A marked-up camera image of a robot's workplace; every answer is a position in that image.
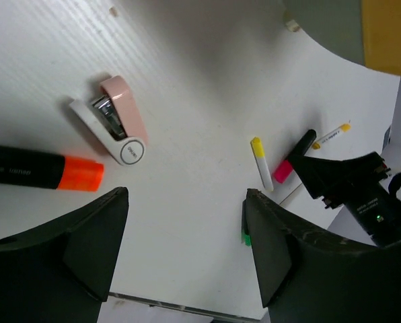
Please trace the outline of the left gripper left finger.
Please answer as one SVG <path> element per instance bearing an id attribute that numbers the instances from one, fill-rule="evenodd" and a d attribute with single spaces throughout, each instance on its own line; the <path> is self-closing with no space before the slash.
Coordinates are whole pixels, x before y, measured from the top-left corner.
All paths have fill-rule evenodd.
<path id="1" fill-rule="evenodd" d="M 0 239 L 0 322 L 96 322 L 108 299 L 129 211 L 118 187 Z"/>

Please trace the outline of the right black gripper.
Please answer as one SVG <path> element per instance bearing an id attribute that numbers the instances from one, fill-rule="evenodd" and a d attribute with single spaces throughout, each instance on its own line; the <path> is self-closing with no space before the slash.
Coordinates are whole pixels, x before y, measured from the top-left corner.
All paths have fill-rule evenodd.
<path id="1" fill-rule="evenodd" d="M 401 242 L 401 172 L 388 188 L 380 182 L 391 169 L 378 153 L 347 160 L 289 157 L 313 199 L 323 197 L 327 209 L 344 205 L 376 246 Z"/>

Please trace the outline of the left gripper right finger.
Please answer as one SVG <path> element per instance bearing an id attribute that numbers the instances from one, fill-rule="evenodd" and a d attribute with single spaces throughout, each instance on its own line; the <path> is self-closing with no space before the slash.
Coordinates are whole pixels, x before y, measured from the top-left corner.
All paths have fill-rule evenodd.
<path id="1" fill-rule="evenodd" d="M 248 189 L 244 216 L 272 322 L 401 322 L 401 242 L 329 232 Z"/>

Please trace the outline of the green highlighter black body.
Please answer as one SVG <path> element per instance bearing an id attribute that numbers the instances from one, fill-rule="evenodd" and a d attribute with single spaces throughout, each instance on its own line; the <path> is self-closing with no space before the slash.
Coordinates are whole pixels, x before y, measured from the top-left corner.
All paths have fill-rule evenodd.
<path id="1" fill-rule="evenodd" d="M 246 202 L 242 202 L 242 242 L 246 246 L 251 246 L 251 238 L 248 230 L 248 222 L 246 217 Z"/>

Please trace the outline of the orange highlighter black body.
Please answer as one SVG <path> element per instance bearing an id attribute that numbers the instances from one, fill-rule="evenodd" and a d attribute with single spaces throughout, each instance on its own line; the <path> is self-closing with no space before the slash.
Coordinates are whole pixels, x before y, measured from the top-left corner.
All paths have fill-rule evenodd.
<path id="1" fill-rule="evenodd" d="M 0 184 L 95 192 L 103 176 L 94 160 L 0 146 Z"/>

